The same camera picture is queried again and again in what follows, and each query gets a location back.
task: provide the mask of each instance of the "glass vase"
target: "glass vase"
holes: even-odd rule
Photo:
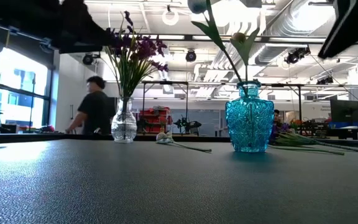
[[[118,109],[111,123],[111,135],[115,142],[131,143],[136,137],[136,118],[132,114],[132,100],[119,99]]]
[[[258,81],[237,84],[240,98],[226,103],[226,122],[236,152],[265,152],[272,133],[274,104],[259,98]]]

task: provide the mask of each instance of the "desk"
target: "desk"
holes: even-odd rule
[[[358,223],[356,152],[184,144],[0,144],[0,223]]]

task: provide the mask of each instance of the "black pole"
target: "black pole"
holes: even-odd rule
[[[32,78],[32,94],[31,94],[31,109],[30,109],[29,132],[31,130],[32,107],[34,105],[34,91],[35,91],[35,74],[34,74],[34,77]]]
[[[298,86],[298,99],[299,99],[299,120],[302,121],[302,104],[301,104],[301,86]],[[300,126],[300,134],[302,135],[302,124]]]
[[[189,99],[189,84],[186,84],[187,88],[186,88],[186,120],[189,119],[188,117],[188,99]]]
[[[142,107],[142,124],[143,124],[143,121],[145,121],[144,119],[144,96],[146,94],[146,83],[143,83],[143,107]]]

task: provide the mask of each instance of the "dark gray table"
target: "dark gray table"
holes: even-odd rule
[[[358,223],[358,153],[61,140],[0,148],[0,223]]]

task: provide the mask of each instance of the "black t-shirt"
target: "black t-shirt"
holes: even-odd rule
[[[111,133],[108,97],[105,93],[89,93],[78,107],[78,111],[88,115],[82,134],[93,134],[97,128],[101,129],[102,134]]]

